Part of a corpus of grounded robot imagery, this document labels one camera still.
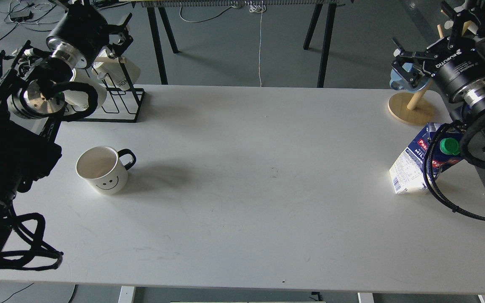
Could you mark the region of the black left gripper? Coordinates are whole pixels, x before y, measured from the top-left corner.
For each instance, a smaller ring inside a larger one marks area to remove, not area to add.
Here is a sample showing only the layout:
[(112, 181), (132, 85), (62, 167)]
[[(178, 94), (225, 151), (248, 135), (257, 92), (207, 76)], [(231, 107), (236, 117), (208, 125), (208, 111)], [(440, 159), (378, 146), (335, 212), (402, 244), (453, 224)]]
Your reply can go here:
[[(108, 24), (91, 5), (71, 4), (46, 39), (51, 57), (62, 60), (71, 69), (86, 69), (105, 46), (108, 58), (120, 58), (133, 42), (128, 28), (132, 17), (129, 12), (119, 23)], [(118, 42), (109, 43), (109, 35), (117, 35)]]

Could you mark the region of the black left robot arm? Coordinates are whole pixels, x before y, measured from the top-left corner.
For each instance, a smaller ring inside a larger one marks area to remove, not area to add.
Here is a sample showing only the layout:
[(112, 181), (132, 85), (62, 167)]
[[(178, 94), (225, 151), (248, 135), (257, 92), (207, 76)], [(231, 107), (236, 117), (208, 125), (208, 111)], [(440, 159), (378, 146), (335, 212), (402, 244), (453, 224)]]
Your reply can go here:
[(91, 67), (104, 48), (120, 59), (133, 42), (130, 12), (110, 24), (88, 0), (54, 4), (65, 13), (46, 38), (48, 50), (26, 41), (5, 72), (0, 52), (0, 270), (55, 270), (62, 263), (63, 252), (43, 240), (44, 216), (18, 215), (13, 200), (61, 158), (55, 142), (61, 123), (85, 119), (98, 107), (98, 92), (73, 81), (73, 69)]

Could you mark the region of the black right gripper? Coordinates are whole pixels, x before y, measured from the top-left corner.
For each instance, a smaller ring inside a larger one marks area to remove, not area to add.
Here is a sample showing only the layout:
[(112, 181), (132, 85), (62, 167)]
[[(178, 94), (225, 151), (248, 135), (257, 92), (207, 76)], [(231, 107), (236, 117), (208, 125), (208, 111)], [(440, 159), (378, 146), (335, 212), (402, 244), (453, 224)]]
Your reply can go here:
[(453, 48), (449, 48), (447, 38), (442, 38), (427, 47), (427, 51), (407, 51), (397, 38), (392, 37), (392, 41), (398, 50), (392, 69), (411, 88), (422, 77), (428, 77), (422, 71), (423, 60), (429, 60), (427, 72), (450, 103), (462, 101), (465, 94), (460, 91), (471, 83), (482, 81), (485, 84), (485, 60), (476, 50), (475, 40), (460, 37)]

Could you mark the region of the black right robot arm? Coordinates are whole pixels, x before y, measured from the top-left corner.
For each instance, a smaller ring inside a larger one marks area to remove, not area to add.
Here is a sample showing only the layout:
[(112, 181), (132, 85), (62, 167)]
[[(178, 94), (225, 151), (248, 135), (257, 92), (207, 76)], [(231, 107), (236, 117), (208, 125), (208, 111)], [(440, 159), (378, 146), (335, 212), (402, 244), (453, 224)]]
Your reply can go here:
[(431, 80), (451, 104), (451, 122), (437, 127), (423, 156), (423, 180), (432, 196), (451, 211), (485, 222), (485, 216), (467, 211), (451, 201), (436, 182), (430, 165), (437, 155), (437, 146), (451, 130), (462, 134), (458, 142), (460, 156), (470, 165), (485, 170), (485, 60), (474, 40), (447, 36), (425, 50), (406, 50), (393, 38), (396, 46), (392, 71), (405, 83), (405, 89), (421, 91)]

